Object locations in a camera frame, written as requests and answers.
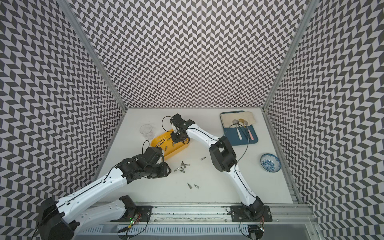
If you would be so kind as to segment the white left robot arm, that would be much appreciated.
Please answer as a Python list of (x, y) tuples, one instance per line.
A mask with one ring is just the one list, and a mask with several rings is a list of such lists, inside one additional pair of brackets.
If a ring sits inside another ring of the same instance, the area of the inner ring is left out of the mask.
[(79, 232), (108, 221), (131, 220), (136, 204), (128, 196), (93, 208), (93, 204), (135, 180), (167, 177), (171, 168), (160, 147), (148, 147), (141, 155), (126, 158), (90, 185), (58, 200), (50, 197), (38, 207), (36, 233), (43, 240), (71, 240)]

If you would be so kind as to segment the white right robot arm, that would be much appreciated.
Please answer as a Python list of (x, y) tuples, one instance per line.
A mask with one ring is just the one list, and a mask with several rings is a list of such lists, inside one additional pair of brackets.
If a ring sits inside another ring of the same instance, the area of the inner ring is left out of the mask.
[(170, 118), (172, 126), (171, 138), (179, 143), (193, 139), (202, 143), (209, 149), (212, 163), (219, 172), (225, 172), (232, 181), (241, 200), (242, 209), (246, 219), (250, 221), (265, 220), (268, 210), (250, 188), (240, 169), (238, 168), (237, 155), (227, 137), (216, 137), (201, 129), (194, 121), (184, 120), (176, 114)]

